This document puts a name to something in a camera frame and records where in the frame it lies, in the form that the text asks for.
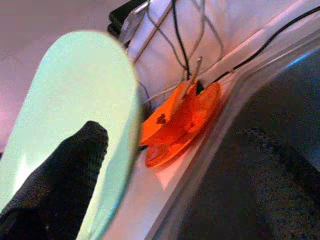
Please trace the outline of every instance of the orange plastic piece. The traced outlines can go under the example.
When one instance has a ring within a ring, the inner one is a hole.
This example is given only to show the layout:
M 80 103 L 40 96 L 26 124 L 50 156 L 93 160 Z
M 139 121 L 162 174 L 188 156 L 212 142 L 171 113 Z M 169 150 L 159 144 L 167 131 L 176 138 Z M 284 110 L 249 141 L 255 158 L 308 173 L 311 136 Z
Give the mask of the orange plastic piece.
M 219 111 L 221 86 L 218 82 L 196 95 L 197 82 L 186 94 L 183 82 L 168 100 L 143 124 L 140 144 L 148 145 L 147 167 L 162 165 L 177 156 Z

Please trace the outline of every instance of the white sheet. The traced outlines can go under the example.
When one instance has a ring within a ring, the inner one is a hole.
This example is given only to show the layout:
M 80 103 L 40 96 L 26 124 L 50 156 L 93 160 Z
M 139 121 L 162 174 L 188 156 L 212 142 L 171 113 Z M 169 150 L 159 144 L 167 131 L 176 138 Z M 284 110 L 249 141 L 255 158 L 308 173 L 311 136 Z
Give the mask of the white sheet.
M 320 0 L 206 0 L 205 14 L 218 36 L 206 22 L 202 41 L 190 59 L 191 72 L 196 68 L 197 58 L 203 56 L 199 77 L 205 86 L 208 85 L 220 74 L 252 55 L 283 25 L 319 5 Z M 156 22 L 164 18 L 160 28 L 172 41 L 180 61 L 184 63 L 170 8 L 170 0 L 153 0 L 150 13 Z M 189 56 L 201 32 L 201 15 L 192 0 L 177 0 L 176 8 L 179 32 Z M 301 25 L 298 22 L 291 28 Z M 183 68 L 178 64 L 170 45 L 158 31 L 153 35 L 154 31 L 155 27 L 145 16 L 128 48 L 138 78 L 146 86 L 150 97 L 183 77 Z M 147 100 L 142 87 L 140 92 L 143 100 Z M 171 93 L 156 98 L 151 102 L 152 105 L 159 106 Z

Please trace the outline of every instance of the mint green plastic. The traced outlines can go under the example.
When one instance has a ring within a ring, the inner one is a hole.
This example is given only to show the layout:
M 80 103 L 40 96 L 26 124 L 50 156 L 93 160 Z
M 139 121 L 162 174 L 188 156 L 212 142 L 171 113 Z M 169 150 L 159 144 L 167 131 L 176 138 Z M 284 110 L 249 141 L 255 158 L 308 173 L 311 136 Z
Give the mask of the mint green plastic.
M 89 120 L 107 129 L 109 146 L 77 239 L 98 239 L 107 231 L 126 190 L 141 124 L 133 66 L 105 33 L 68 33 L 43 57 L 0 161 L 0 210 Z

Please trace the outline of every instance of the black fabric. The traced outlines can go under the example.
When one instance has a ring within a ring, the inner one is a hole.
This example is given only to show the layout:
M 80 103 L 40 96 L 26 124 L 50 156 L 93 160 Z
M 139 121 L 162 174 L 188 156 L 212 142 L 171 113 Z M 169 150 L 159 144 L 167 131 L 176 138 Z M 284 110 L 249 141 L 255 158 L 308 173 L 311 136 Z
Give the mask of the black fabric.
M 260 128 L 230 131 L 183 216 L 178 239 L 320 239 L 319 175 Z
M 0 214 L 0 239 L 76 239 L 107 153 L 108 133 L 88 121 L 26 179 Z

